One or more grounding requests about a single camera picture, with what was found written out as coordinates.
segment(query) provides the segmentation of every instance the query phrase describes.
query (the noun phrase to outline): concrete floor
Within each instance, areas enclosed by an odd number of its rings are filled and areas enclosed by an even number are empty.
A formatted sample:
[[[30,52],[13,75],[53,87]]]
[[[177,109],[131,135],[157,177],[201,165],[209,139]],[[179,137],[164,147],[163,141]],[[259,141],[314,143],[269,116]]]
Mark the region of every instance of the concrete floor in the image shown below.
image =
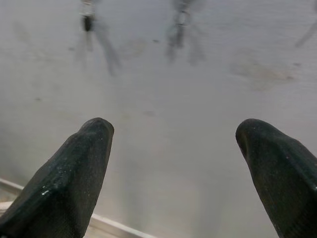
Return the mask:
[[[174,0],[98,2],[90,52],[79,1],[0,0],[0,177],[25,185],[103,117],[95,213],[160,238],[276,238],[235,130],[266,120],[317,154],[316,3],[196,0],[170,63]]]

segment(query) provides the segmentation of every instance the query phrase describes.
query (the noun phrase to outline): gray floor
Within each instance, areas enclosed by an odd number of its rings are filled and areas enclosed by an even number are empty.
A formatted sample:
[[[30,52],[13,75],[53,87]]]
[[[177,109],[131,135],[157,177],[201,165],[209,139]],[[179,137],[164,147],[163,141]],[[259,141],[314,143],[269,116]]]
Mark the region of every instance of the gray floor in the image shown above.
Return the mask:
[[[0,0],[0,177],[25,185],[103,117],[96,214],[159,238],[276,238],[235,130],[262,119],[317,154],[315,1],[195,0],[170,62],[175,1],[98,0],[88,51],[79,0]]]

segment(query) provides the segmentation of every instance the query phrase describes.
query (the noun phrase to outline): stain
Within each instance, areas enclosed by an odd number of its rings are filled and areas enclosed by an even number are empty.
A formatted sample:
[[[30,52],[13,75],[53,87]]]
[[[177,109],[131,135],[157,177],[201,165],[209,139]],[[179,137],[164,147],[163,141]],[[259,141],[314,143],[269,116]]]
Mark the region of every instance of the stain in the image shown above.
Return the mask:
[[[153,111],[145,111],[145,112],[143,112],[143,114],[148,116],[148,117],[154,117],[155,116],[155,112],[153,112]]]
[[[13,32],[18,39],[25,44],[31,44],[31,36],[26,27],[19,21],[13,22]]]
[[[253,90],[264,91],[295,80],[287,67],[261,63],[256,55],[251,49],[242,49],[233,56],[230,64],[230,72],[246,78]]]
[[[125,60],[139,57],[145,50],[147,42],[144,39],[129,40],[121,45],[118,54]]]

